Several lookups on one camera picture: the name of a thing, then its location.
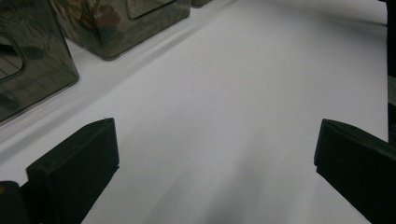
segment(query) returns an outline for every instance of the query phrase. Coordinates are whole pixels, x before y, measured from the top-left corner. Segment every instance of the table surface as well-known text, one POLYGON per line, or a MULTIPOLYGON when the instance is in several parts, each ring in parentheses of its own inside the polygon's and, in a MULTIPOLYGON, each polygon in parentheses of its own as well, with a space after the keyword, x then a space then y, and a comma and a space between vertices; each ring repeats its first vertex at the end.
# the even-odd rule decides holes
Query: table surface
POLYGON ((84 224, 369 223, 314 166, 322 119, 388 138, 386 6, 214 0, 0 126, 0 179, 115 118, 120 169, 84 224))

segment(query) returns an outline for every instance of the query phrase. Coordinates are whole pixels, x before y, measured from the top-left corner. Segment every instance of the white surface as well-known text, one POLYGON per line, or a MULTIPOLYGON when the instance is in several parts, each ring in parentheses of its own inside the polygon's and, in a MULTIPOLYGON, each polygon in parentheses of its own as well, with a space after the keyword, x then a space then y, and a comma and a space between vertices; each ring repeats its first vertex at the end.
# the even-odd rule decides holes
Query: white surface
POLYGON ((85 224, 368 223, 313 164, 322 119, 387 140, 385 4, 214 0, 0 127, 0 179, 92 121, 120 169, 85 224))

